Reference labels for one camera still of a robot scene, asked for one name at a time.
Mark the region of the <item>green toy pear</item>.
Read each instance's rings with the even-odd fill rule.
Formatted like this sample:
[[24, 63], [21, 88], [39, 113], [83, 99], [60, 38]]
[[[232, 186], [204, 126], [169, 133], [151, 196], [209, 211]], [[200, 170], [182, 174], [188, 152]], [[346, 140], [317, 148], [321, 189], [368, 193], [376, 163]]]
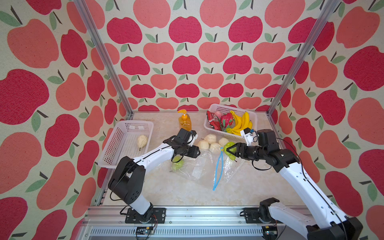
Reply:
[[183, 156], [177, 155], [172, 159], [171, 169], [173, 172], [180, 170], [184, 165]]
[[232, 161], [236, 161], [236, 144], [234, 142], [226, 143], [224, 145], [223, 151]]

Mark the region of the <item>small clear pear bag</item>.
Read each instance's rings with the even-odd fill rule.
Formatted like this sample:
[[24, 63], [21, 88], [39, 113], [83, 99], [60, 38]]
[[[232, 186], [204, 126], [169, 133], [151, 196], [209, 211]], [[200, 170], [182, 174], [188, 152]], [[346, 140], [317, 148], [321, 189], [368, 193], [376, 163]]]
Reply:
[[207, 159], [203, 157], [197, 157], [196, 159], [183, 157], [183, 160], [183, 167], [175, 172], [171, 169], [171, 172], [176, 173], [187, 180], [197, 182], [203, 176]]

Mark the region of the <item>clear blue zip-top bag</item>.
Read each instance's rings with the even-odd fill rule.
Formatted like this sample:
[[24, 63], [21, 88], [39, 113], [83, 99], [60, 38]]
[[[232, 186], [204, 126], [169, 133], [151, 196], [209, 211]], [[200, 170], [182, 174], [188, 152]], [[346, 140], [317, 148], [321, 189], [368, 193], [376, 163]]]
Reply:
[[207, 159], [203, 176], [196, 182], [205, 188], [215, 191], [218, 187], [228, 183], [240, 169], [244, 160], [236, 157], [232, 161], [223, 151], [213, 155], [209, 150], [201, 152], [199, 157]]

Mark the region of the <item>cream toy pear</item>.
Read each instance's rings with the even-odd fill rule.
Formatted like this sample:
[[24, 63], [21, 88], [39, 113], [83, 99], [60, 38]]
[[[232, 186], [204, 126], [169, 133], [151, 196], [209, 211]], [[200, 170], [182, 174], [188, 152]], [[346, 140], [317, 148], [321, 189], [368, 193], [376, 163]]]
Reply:
[[148, 137], [145, 136], [145, 135], [140, 135], [138, 138], [137, 138], [137, 145], [138, 145], [138, 148], [139, 150], [141, 150], [142, 148], [144, 148], [148, 143]]

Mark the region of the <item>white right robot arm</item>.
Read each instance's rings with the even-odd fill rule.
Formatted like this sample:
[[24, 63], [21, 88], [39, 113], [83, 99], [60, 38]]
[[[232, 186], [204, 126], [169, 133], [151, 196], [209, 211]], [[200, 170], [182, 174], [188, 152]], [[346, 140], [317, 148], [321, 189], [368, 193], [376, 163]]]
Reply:
[[274, 131], [241, 132], [245, 143], [236, 143], [225, 153], [251, 162], [264, 160], [296, 191], [311, 213], [307, 217], [276, 198], [260, 202], [255, 217], [262, 223], [285, 224], [307, 240], [357, 240], [363, 230], [356, 217], [348, 217], [317, 186], [304, 169], [297, 154], [281, 149]]

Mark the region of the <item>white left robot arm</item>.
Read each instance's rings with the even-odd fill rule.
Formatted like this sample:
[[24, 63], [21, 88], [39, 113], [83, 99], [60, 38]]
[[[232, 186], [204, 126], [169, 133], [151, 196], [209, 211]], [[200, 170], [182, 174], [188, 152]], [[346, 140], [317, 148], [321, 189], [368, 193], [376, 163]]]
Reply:
[[137, 221], [148, 223], [154, 215], [154, 206], [143, 195], [142, 189], [146, 173], [176, 156], [196, 159], [201, 151], [194, 145], [198, 138], [196, 131], [180, 129], [177, 135], [163, 141], [156, 149], [136, 158], [123, 157], [109, 183], [111, 193], [130, 206]]

